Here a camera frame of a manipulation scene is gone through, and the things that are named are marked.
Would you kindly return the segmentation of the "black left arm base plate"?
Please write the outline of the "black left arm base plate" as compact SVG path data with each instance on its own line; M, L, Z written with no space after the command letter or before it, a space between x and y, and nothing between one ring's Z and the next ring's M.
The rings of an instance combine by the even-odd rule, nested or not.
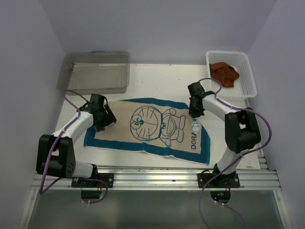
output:
M98 173L96 178L74 178L71 183L73 188L112 188L114 173Z

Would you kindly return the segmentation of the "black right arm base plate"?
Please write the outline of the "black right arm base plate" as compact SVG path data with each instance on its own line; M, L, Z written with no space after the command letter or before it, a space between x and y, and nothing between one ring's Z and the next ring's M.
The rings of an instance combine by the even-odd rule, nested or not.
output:
M204 170L197 173L197 183L199 188L203 188L206 184L206 188L240 188L239 176L236 172L229 175L220 175L208 183L210 179L215 176L214 172L210 170Z

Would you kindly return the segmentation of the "blue beige Doraemon towel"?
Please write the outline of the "blue beige Doraemon towel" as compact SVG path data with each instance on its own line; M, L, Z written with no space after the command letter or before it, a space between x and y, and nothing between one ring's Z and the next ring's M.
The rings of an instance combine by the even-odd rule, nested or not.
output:
M200 122L191 118L187 104L135 98L110 101L109 107L116 123L100 132L89 128L84 146L210 163L210 137Z

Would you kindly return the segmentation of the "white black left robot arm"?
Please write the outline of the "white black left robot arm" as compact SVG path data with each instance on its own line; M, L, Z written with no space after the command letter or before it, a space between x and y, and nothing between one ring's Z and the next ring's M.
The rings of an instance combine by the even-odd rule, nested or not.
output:
M99 132L112 123L116 118L107 103L86 103L63 128L40 137L36 172L59 178L81 177L86 186L96 186L99 175L94 172L94 165L76 161L74 143L87 129L94 127Z

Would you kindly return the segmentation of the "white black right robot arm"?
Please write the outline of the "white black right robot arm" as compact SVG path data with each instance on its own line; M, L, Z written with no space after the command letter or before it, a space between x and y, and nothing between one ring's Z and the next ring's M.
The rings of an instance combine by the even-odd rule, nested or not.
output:
M199 118L208 111L224 122L226 149L214 166L212 181L217 187L229 182L229 175L236 172L243 154L260 143L261 135L255 114L251 110L235 107L215 96L212 91L190 90L189 115Z

